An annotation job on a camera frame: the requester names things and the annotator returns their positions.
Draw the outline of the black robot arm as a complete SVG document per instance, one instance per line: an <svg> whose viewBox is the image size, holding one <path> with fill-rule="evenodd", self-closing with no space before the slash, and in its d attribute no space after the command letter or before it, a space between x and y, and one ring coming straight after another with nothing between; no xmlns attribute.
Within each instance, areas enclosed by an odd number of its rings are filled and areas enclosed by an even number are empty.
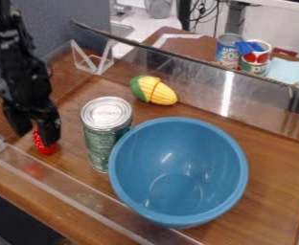
<svg viewBox="0 0 299 245"><path fill-rule="evenodd" d="M61 137L61 121L51 100L51 81L45 63L34 55L20 11L10 0L0 0L0 77L2 110L17 136L24 136L36 122L45 147Z"/></svg>

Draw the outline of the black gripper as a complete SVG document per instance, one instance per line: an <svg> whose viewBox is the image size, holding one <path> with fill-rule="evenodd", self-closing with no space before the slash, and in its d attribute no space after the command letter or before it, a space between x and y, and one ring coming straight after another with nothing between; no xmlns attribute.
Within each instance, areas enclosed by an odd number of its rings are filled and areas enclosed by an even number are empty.
<svg viewBox="0 0 299 245"><path fill-rule="evenodd" d="M18 137L37 129L45 147L61 137L61 120L57 107L49 98L52 92L45 63L36 57L0 58L1 77L6 81L10 96L5 98L4 115Z"/></svg>

